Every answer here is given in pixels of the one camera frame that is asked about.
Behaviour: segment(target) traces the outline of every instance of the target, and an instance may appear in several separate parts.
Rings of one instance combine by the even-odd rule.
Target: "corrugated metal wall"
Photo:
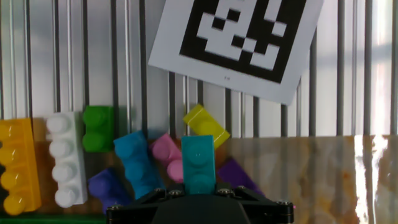
[[[0,0],[1,118],[114,105],[118,135],[186,130],[197,103],[235,138],[397,134],[395,0],[325,0],[290,106],[147,65],[165,0]]]

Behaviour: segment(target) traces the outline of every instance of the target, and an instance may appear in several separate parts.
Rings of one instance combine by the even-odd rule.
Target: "green lego brick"
[[[86,135],[83,147],[87,152],[109,152],[113,150],[113,107],[87,106],[83,114]]]
[[[0,224],[105,224],[103,215],[19,215],[0,217]]]

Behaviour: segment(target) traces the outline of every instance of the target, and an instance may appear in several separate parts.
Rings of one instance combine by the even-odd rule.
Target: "light blue lego brick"
[[[164,188],[156,166],[148,156],[148,144],[142,131],[113,141],[115,153],[122,160],[125,175],[139,199],[156,188]]]
[[[213,194],[216,186],[213,136],[185,136],[181,141],[186,193]]]

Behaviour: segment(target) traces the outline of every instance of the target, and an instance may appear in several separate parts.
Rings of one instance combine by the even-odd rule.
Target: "metal bolt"
[[[233,194],[234,192],[231,189],[219,189],[219,190],[217,190],[217,193],[219,193],[221,195],[229,195],[229,194]]]
[[[288,204],[290,204],[290,202],[285,201],[285,200],[279,200],[279,201],[277,201],[276,203],[277,203],[278,205],[288,205]]]
[[[119,210],[122,207],[123,207],[122,205],[112,205],[108,207],[107,210]]]
[[[181,190],[171,190],[169,192],[169,195],[171,195],[171,196],[181,196],[182,195],[182,191]]]

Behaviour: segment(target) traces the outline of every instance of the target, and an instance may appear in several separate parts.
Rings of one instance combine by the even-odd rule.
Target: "plastic block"
[[[183,120],[197,135],[212,135],[215,149],[230,137],[230,134],[201,105],[196,105]]]
[[[148,156],[148,144],[142,131],[114,140],[115,153],[122,160],[125,175],[139,199],[156,188],[164,188],[160,175]]]
[[[63,208],[87,201],[85,164],[81,139],[81,119],[77,112],[55,113],[46,122],[55,159],[52,177],[58,183],[55,202]]]
[[[213,136],[185,136],[181,141],[186,193],[213,194],[216,186]]]
[[[129,205],[132,200],[112,168],[102,170],[99,174],[88,180],[88,191],[101,200],[102,211],[112,205]]]
[[[176,183],[183,182],[183,168],[182,160],[176,159],[167,166],[167,174]]]
[[[223,182],[229,182],[234,188],[243,185],[256,193],[263,195],[259,187],[250,179],[247,173],[245,173],[242,167],[234,159],[231,159],[222,168],[220,168],[217,174]]]
[[[164,134],[149,146],[152,155],[167,169],[170,178],[177,183],[182,183],[181,151],[173,142],[169,134]]]
[[[86,135],[83,146],[87,152],[109,152],[113,149],[113,107],[87,106],[83,115]]]
[[[0,164],[6,168],[0,182],[9,196],[4,209],[10,215],[42,206],[30,119],[0,121]]]

